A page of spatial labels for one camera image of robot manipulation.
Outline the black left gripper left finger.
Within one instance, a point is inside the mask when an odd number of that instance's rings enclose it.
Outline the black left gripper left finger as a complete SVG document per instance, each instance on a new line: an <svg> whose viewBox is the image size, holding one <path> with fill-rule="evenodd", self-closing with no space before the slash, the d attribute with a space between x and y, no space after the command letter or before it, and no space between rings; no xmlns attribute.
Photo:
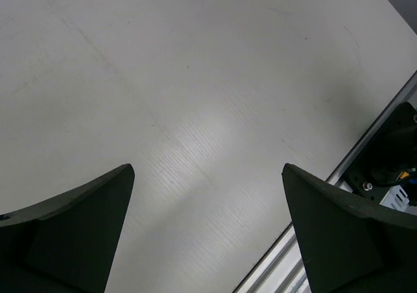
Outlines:
<svg viewBox="0 0 417 293"><path fill-rule="evenodd" d="M130 202L130 164L1 214L2 292L104 292Z"/></svg>

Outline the aluminium mounting rail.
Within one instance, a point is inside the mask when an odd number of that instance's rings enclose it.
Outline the aluminium mounting rail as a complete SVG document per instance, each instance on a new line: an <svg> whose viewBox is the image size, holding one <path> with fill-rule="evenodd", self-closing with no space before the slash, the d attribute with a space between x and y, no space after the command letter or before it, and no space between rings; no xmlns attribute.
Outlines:
<svg viewBox="0 0 417 293"><path fill-rule="evenodd" d="M416 291L416 78L321 180L282 171L291 224L238 292Z"/></svg>

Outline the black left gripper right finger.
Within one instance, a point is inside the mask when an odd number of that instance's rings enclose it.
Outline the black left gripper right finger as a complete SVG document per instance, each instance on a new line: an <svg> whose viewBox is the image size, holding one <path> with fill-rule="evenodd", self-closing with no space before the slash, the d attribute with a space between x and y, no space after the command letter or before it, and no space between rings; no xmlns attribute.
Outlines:
<svg viewBox="0 0 417 293"><path fill-rule="evenodd" d="M290 163L282 178L312 292L416 291L416 216Z"/></svg>

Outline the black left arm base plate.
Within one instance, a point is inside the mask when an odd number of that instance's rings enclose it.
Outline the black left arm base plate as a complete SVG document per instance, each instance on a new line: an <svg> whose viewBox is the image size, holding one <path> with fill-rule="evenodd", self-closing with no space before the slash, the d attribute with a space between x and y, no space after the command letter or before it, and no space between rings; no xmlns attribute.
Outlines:
<svg viewBox="0 0 417 293"><path fill-rule="evenodd" d="M401 210L416 206L416 109L399 104L343 174L352 192Z"/></svg>

